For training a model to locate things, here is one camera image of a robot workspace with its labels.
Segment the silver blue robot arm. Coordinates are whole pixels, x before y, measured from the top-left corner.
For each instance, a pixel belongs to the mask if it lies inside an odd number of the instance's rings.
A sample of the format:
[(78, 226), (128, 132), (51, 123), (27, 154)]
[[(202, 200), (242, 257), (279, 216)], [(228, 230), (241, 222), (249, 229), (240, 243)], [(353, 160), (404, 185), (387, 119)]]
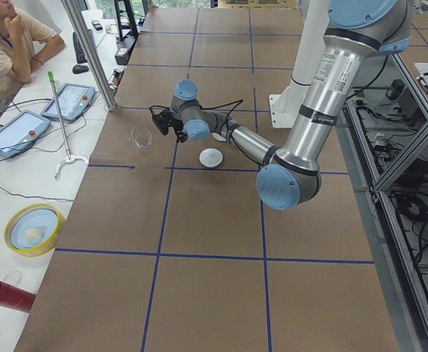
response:
[(289, 137), (278, 147), (225, 112), (209, 111), (197, 100), (197, 86), (179, 81), (166, 116), (185, 139), (216, 133), (262, 166), (256, 188), (262, 202), (288, 210), (317, 195), (321, 186), (317, 158), (337, 123), (361, 64), (373, 56), (404, 51), (410, 42), (412, 1), (329, 1), (324, 52), (313, 72)]

